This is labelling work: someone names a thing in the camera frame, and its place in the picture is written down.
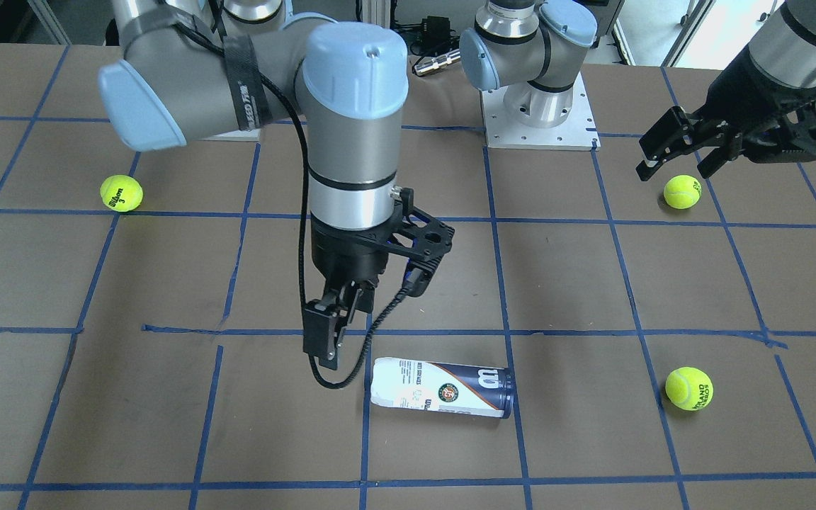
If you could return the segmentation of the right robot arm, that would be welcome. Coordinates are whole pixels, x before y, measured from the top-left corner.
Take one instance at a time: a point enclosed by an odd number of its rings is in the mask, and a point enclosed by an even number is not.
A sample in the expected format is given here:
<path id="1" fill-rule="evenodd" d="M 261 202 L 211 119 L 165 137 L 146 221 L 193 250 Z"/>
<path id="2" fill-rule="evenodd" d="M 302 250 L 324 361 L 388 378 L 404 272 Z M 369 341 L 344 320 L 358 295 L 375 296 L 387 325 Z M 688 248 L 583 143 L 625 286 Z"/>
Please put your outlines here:
<path id="1" fill-rule="evenodd" d="M 356 310 L 370 313 L 389 241 L 412 212 L 397 184 L 406 45 L 378 25 L 298 14 L 276 31 L 233 33 L 204 1 L 113 1 L 123 56 L 101 68 L 101 100 L 137 152 L 297 122 L 302 214 L 320 298 L 303 305 L 303 348 L 337 369 Z"/>

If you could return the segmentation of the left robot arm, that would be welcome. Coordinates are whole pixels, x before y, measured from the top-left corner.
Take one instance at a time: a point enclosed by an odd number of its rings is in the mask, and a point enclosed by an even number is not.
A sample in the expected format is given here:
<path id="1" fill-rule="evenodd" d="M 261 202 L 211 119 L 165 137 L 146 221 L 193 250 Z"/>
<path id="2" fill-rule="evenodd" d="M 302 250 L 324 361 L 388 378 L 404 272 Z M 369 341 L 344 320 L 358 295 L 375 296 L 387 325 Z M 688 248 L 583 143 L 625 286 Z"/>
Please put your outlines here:
<path id="1" fill-rule="evenodd" d="M 671 107 L 639 139 L 642 181 L 705 150 L 703 178 L 739 157 L 816 161 L 816 1 L 488 1 L 460 36 L 460 61 L 509 125 L 570 119 L 585 51 L 612 35 L 625 64 L 720 70 L 702 106 Z"/>

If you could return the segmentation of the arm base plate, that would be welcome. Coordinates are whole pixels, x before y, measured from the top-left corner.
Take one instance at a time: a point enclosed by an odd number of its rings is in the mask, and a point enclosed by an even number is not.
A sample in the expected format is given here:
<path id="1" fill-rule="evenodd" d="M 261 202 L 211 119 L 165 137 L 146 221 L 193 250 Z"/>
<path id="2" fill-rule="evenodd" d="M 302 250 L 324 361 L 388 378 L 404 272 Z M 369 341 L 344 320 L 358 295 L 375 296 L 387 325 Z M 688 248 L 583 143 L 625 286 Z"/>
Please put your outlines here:
<path id="1" fill-rule="evenodd" d="M 208 129 L 202 130 L 203 135 L 198 141 L 223 141 L 223 142 L 259 142 L 261 140 L 263 128 L 256 127 L 253 130 L 218 130 L 220 126 L 209 125 Z"/>
<path id="2" fill-rule="evenodd" d="M 600 149 L 582 74 L 573 87 L 547 93 L 529 83 L 483 91 L 480 106 L 487 146 L 493 149 Z"/>

